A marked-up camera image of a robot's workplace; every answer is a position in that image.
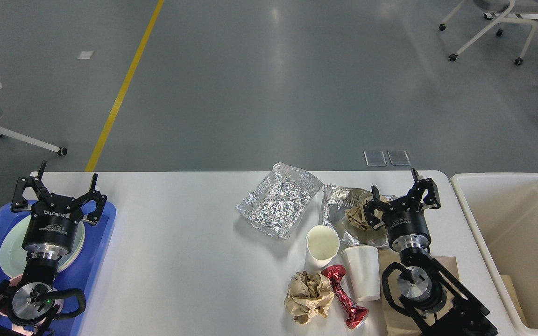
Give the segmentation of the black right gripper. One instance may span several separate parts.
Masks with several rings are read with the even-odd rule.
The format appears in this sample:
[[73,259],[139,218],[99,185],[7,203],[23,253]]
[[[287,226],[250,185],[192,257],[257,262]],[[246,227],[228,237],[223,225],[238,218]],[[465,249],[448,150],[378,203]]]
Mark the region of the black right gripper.
[[391,250],[400,253],[408,247],[428,250],[432,239],[425,219],[425,209],[440,209],[439,192],[432,178],[424,178],[415,168],[411,169],[414,185],[405,196],[395,200],[399,212],[387,212],[391,200],[383,198],[379,189],[373,185],[372,197],[363,205],[367,225],[374,231],[387,231],[387,240]]

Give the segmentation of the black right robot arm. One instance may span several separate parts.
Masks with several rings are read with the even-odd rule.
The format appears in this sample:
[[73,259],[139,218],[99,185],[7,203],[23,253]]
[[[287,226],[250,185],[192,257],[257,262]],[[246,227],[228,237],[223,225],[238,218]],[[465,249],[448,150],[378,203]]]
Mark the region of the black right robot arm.
[[414,168],[411,173],[414,183],[405,196],[385,202],[373,186],[372,198],[362,207],[373,230],[386,228],[389,247],[401,260],[382,273],[386,301],[410,317],[423,336],[496,336],[498,329],[487,318],[489,309],[431,257],[424,210],[440,208],[438,188]]

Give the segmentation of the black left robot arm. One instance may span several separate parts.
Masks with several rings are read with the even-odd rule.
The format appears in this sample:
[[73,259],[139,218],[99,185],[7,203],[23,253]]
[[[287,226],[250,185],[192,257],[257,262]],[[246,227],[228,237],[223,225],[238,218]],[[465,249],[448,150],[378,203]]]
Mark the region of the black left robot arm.
[[20,177],[14,190],[11,212],[30,213],[21,245],[27,258],[16,284],[0,282],[2,336],[22,336],[27,326],[42,336],[54,321],[75,318],[87,307],[81,289],[55,289],[54,281],[59,261],[73,251],[79,227],[101,220],[107,196],[96,190],[98,174],[79,198],[49,192],[42,181],[46,164],[42,162],[36,176]]

